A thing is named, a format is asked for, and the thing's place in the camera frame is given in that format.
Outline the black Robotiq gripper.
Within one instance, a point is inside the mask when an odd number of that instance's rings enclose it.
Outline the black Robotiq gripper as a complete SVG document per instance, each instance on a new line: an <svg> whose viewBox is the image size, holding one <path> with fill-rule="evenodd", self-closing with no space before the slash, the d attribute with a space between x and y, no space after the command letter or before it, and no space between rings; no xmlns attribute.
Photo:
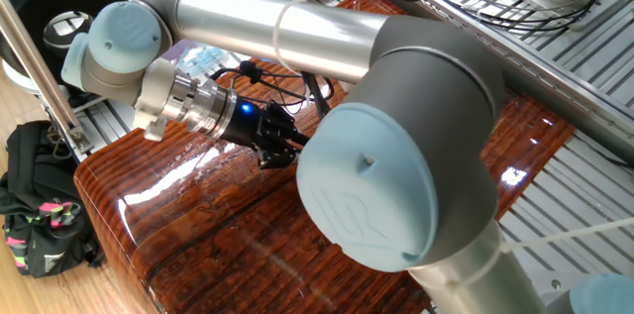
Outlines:
<svg viewBox="0 0 634 314"><path fill-rule="evenodd" d="M264 114L264 133L281 141L290 140L305 146L309 137L295 127L295 119L278 103L267 103L264 110L251 101L238 97L229 124L220 136L224 141L254 149ZM261 169L285 168L294 163L299 149L288 143L258 143Z"/></svg>

